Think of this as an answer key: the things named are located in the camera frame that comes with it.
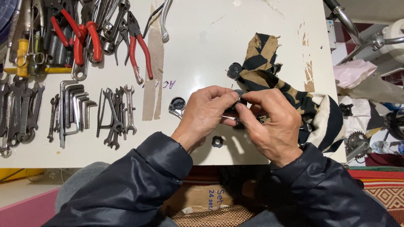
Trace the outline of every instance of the jacket sleeve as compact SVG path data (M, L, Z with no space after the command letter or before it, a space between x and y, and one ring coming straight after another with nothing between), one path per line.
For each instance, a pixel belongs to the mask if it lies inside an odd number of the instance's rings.
M271 172L290 188L294 201L312 226L400 227L385 208L365 194L341 164L324 157L311 143L285 167L271 165Z
M192 165L179 143L156 132L78 190L43 226L145 225Z

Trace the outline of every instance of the right hand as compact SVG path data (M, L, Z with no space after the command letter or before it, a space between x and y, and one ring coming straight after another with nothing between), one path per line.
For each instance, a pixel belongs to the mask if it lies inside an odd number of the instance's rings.
M281 91L276 88L250 91L242 98L252 106L249 109L239 103L236 110L257 150L278 167L297 159L302 154L297 144L302 119ZM270 117L263 124L254 115L262 111Z

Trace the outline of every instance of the plastic bottle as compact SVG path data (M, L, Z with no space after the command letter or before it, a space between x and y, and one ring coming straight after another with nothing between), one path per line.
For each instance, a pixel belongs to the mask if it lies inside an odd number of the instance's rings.
M372 153L404 155L404 141L375 141L371 148Z

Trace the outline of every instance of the black and tan rag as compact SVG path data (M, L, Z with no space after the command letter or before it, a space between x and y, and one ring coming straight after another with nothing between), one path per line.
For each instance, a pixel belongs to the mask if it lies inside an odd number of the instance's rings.
M336 151L345 137L338 104L326 94L298 91L278 78L282 67L275 63L278 38L255 34L238 80L250 91L278 88L302 116L299 144L310 142L322 152Z

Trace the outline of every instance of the red patterned mat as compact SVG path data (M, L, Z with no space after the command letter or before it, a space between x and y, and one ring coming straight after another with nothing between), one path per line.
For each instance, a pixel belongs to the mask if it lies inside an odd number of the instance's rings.
M365 190L380 200L404 227L404 172L349 170L349 173L362 180Z

